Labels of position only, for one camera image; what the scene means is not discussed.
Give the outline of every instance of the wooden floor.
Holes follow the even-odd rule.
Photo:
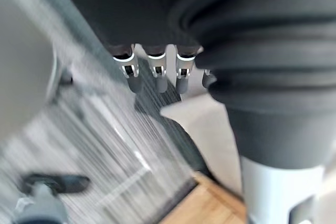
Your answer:
[[[197,187],[161,224],[244,224],[245,206],[207,177],[195,174]]]

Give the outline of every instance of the gray carpet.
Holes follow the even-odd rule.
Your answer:
[[[159,115],[180,100],[173,86],[157,94],[141,60],[144,89],[131,93],[70,0],[15,1],[50,38],[75,82],[0,143],[0,222],[9,221],[19,197],[18,175],[35,171],[92,179],[87,193],[63,196],[73,223],[157,223],[193,188],[190,165],[206,171],[189,136]]]

